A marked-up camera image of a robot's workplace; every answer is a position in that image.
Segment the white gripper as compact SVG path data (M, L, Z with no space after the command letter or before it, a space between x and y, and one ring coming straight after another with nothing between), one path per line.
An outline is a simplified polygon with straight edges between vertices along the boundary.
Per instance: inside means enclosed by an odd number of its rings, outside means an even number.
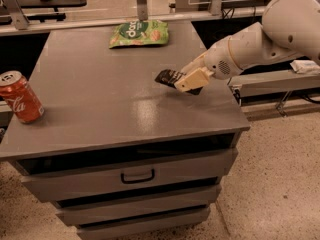
M206 86L210 77L225 80L238 76L242 69L234 62L229 37L215 42L208 50L180 70L182 76L174 83L177 90L187 92Z

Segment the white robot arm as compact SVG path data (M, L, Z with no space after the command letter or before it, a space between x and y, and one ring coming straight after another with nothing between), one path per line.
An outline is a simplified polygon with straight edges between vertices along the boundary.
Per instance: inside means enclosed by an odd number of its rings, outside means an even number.
M262 20L215 42L181 69L181 92L225 80L258 65L306 56L320 64L320 4L316 0L271 0Z

